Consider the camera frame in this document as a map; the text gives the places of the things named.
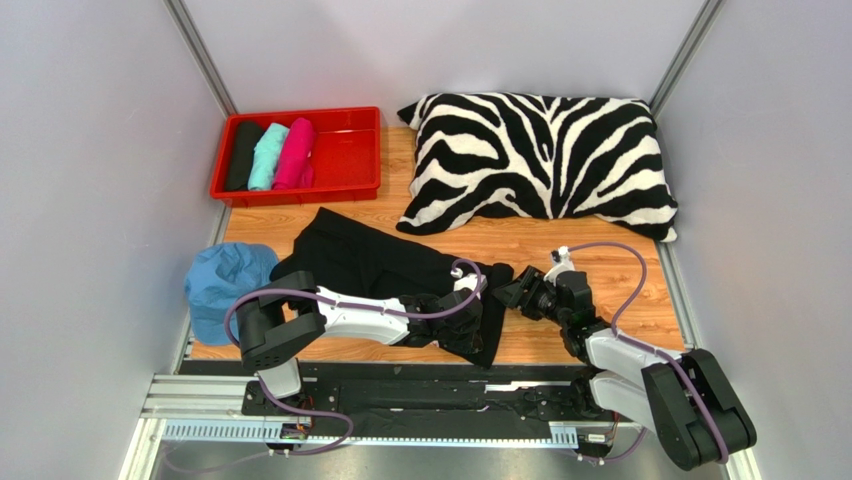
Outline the black t shirt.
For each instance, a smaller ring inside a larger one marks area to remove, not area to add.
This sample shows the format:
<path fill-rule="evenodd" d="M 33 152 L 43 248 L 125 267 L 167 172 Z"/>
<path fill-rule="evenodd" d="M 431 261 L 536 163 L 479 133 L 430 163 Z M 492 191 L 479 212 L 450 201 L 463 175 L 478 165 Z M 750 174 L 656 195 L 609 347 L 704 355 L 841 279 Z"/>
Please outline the black t shirt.
<path fill-rule="evenodd" d="M 293 241 L 292 254 L 272 269 L 269 279 L 309 271 L 318 285 L 341 294 L 372 299 L 442 297 L 454 290 L 450 274 L 454 260 L 321 207 Z"/>

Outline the blue bucket hat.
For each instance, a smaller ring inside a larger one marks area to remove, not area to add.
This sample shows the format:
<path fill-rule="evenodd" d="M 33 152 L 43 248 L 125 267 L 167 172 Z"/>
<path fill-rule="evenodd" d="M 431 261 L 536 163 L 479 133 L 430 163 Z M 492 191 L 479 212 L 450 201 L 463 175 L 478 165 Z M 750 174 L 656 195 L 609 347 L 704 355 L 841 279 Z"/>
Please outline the blue bucket hat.
<path fill-rule="evenodd" d="M 276 252 L 263 244 L 226 242 L 196 254 L 185 275 L 184 292 L 197 341 L 228 345 L 227 310 L 242 295 L 266 285 L 277 263 Z"/>

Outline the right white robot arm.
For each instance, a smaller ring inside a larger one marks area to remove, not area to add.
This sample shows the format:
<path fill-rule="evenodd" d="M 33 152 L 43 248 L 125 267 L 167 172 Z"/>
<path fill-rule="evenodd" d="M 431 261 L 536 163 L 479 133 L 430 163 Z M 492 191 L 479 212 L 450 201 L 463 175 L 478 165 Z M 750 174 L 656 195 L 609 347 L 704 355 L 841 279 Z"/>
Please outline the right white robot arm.
<path fill-rule="evenodd" d="M 527 318 L 559 326 L 566 350 L 586 366 L 572 384 L 578 414 L 612 412 L 639 423 L 685 471 L 756 445 L 756 427 L 715 356 L 616 332 L 597 314 L 585 273 L 528 267 L 494 295 Z"/>

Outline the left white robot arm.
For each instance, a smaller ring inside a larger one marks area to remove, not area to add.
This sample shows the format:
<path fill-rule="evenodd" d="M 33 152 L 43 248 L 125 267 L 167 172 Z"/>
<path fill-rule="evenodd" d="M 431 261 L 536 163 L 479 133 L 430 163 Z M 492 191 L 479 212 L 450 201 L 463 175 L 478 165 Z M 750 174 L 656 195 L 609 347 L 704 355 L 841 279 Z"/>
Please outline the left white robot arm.
<path fill-rule="evenodd" d="M 275 399 L 302 390 L 298 355 L 321 338 L 354 338 L 394 347 L 435 344 L 458 355 L 479 352 L 487 279 L 477 267 L 453 264 L 451 293 L 368 299 L 318 285 L 297 271 L 234 302 L 225 315 L 229 339 L 242 365 L 258 375 Z"/>

